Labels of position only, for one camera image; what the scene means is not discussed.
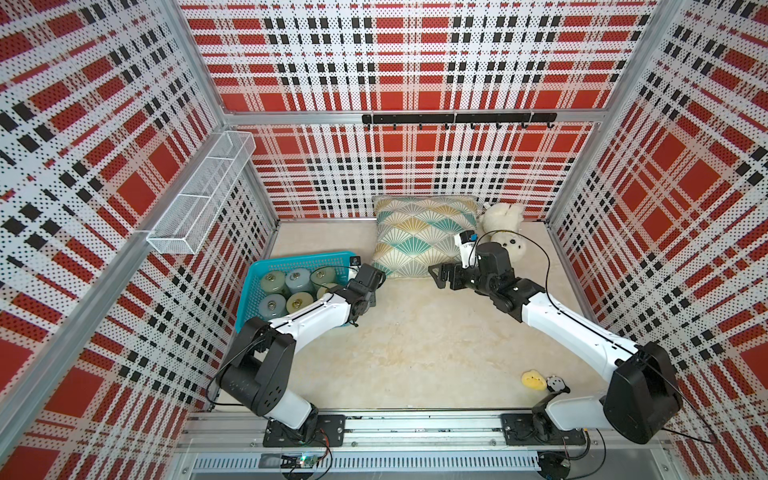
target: white wire basket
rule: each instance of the white wire basket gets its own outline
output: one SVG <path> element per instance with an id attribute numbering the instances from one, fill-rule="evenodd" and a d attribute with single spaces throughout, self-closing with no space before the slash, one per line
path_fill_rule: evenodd
<path id="1" fill-rule="evenodd" d="M 158 253 L 200 251 L 232 187 L 256 150 L 253 135 L 226 131 L 157 222 L 147 240 Z"/>

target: perforated panel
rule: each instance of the perforated panel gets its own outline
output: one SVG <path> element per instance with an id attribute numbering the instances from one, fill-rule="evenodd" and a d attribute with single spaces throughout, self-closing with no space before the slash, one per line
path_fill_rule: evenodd
<path id="1" fill-rule="evenodd" d="M 657 4 L 179 3 L 230 111 L 603 107 Z"/>
<path id="2" fill-rule="evenodd" d="M 694 477 L 768 468 L 767 46 L 766 6 L 687 2 L 557 225 L 600 323 L 667 349 L 718 432 L 676 438 Z"/>
<path id="3" fill-rule="evenodd" d="M 200 454 L 194 473 L 278 473 L 286 470 L 281 460 L 269 453 Z M 324 472 L 500 472 L 537 471 L 538 452 L 336 452 L 313 470 Z"/>
<path id="4" fill-rule="evenodd" d="M 546 216 L 590 124 L 245 127 L 278 215 L 372 217 L 372 198 L 473 195 Z"/>
<path id="5" fill-rule="evenodd" d="M 0 5 L 0 395 L 211 129 L 159 11 Z"/>
<path id="6" fill-rule="evenodd" d="M 151 254 L 0 478 L 163 478 L 187 413 L 207 404 L 269 232 L 239 180 L 202 253 Z"/>

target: fan-patterned pillow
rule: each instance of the fan-patterned pillow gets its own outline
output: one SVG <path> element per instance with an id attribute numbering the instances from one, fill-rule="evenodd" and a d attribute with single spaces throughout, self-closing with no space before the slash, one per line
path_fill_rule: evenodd
<path id="1" fill-rule="evenodd" d="M 373 199 L 378 242 L 373 266 L 388 278 L 429 276 L 430 265 L 459 261 L 453 236 L 477 226 L 473 197 L 393 197 Z"/>

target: white plush toy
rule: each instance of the white plush toy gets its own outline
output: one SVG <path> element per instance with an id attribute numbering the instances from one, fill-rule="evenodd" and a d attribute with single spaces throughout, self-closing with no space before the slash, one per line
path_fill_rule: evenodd
<path id="1" fill-rule="evenodd" d="M 490 207 L 486 204 L 485 213 L 478 222 L 478 225 L 482 227 L 482 232 L 478 232 L 478 235 L 493 230 L 520 231 L 524 209 L 521 204 L 496 204 Z M 525 255 L 527 250 L 525 240 L 515 233 L 491 233 L 484 239 L 483 243 L 485 241 L 500 243 L 509 252 L 509 263 L 513 265 Z"/>

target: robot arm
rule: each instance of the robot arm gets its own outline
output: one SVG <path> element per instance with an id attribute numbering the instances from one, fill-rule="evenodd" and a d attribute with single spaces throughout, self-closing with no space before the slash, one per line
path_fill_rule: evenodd
<path id="1" fill-rule="evenodd" d="M 472 236 L 461 235 L 456 242 L 465 246 Z M 438 288 L 450 282 L 452 290 L 469 288 L 488 296 L 497 309 L 557 340 L 609 384 L 606 393 L 592 396 L 550 394 L 533 408 L 540 433 L 613 428 L 632 442 L 647 443 L 680 410 L 674 369 L 660 346 L 635 345 L 553 300 L 538 284 L 516 277 L 507 251 L 498 243 L 459 251 L 461 263 L 429 267 Z"/>
<path id="2" fill-rule="evenodd" d="M 216 375 L 219 387 L 258 416 L 275 419 L 303 443 L 316 435 L 317 408 L 288 389 L 293 355 L 328 330 L 351 323 L 376 306 L 376 289 L 386 275 L 363 264 L 345 287 L 335 286 L 306 308 L 265 322 L 243 325 Z M 263 353 L 258 360 L 253 352 Z"/>

